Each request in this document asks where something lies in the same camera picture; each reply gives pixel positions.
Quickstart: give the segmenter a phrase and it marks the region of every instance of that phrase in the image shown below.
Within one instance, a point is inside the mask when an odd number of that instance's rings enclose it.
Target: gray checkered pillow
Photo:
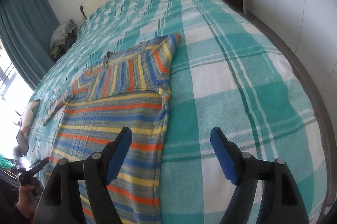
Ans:
[[[75,21],[70,19],[62,25],[60,25],[53,33],[52,39],[50,41],[50,49],[53,50],[59,45],[64,45],[68,34],[71,34],[75,29]]]

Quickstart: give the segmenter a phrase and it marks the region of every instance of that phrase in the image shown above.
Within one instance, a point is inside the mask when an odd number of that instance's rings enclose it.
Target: plaid bedspread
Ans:
[[[99,8],[31,98],[41,99],[41,104],[29,136],[28,159],[50,155],[62,111],[43,127],[45,111],[84,68],[107,51],[173,32],[182,38],[171,64],[161,221],[221,220],[234,186],[225,179],[210,144],[216,126],[258,159],[284,158],[314,221],[326,194],[326,166],[310,101],[285,57],[221,0],[113,0]],[[46,177],[40,173],[42,180]],[[257,218],[261,192],[259,183],[250,223]]]

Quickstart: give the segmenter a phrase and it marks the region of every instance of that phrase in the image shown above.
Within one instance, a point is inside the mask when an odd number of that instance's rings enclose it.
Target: hand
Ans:
[[[42,188],[34,185],[20,186],[19,188],[19,201],[16,204],[17,209],[23,214],[25,218],[30,219],[36,211],[36,204],[32,202],[28,195],[28,191],[36,191],[36,198],[39,199],[42,193]]]

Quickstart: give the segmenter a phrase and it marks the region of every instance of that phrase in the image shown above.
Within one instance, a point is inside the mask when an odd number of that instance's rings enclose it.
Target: neckline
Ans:
[[[137,54],[135,54],[134,56],[132,56],[131,58],[134,58],[140,54],[142,54],[146,48],[146,45],[147,45],[148,41],[141,41],[139,42],[137,45],[135,45],[134,47],[131,47],[131,48],[128,48],[128,49],[125,49],[125,50],[122,50],[122,51],[118,51],[118,52],[112,52],[112,51],[108,51],[105,55],[104,55],[104,58],[103,58],[103,69],[104,70],[107,70],[109,68],[112,68],[114,67],[115,65],[113,66],[108,66],[107,65],[107,62],[109,60],[109,57],[113,57],[115,54],[117,53],[120,53],[120,54],[123,54],[123,53],[126,53],[127,51],[129,50],[134,50],[136,48],[140,48],[139,51],[137,52]],[[119,63],[122,63],[122,62],[125,62],[131,58],[128,58],[128,59],[124,59],[122,61],[120,61]]]

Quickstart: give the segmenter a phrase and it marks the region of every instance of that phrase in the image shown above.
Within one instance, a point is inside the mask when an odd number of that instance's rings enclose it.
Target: green fluffy object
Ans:
[[[12,167],[13,164],[9,160],[5,159],[5,157],[2,154],[0,154],[0,168],[7,170]]]

